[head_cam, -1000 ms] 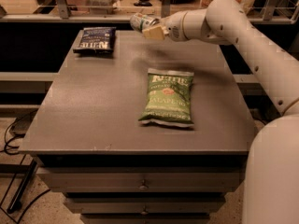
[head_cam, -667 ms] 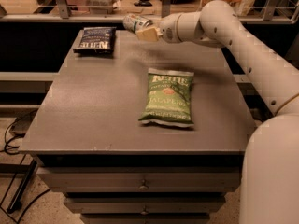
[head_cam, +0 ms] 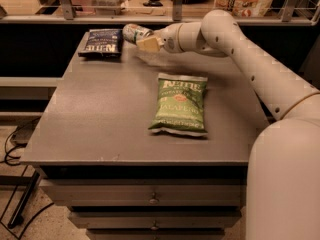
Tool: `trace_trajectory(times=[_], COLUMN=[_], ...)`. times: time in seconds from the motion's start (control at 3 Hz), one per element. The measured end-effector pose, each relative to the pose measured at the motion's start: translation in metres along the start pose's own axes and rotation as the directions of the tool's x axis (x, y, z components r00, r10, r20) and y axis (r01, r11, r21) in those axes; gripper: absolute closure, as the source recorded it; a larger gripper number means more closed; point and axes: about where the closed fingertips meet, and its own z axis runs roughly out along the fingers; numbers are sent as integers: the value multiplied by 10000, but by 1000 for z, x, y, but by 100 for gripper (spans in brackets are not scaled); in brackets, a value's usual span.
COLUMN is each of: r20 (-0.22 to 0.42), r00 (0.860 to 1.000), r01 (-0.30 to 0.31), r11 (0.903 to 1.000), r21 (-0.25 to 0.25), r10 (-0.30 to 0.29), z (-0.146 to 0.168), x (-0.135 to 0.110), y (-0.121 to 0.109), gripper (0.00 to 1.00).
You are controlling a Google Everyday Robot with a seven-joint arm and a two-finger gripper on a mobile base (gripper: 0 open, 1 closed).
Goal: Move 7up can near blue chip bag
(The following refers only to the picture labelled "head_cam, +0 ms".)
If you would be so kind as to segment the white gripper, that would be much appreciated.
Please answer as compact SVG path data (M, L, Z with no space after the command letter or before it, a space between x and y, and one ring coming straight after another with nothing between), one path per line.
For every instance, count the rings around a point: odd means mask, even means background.
M136 42L137 47L145 52L159 52L161 48L169 53L182 53L179 44L179 30L181 23L171 24L163 29L156 30L155 35L148 36Z

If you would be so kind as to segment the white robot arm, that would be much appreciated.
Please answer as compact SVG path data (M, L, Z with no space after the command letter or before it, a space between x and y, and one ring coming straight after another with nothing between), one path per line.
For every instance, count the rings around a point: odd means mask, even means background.
M246 240L320 240L320 91L249 40L223 10L137 44L234 61L275 119L249 157Z

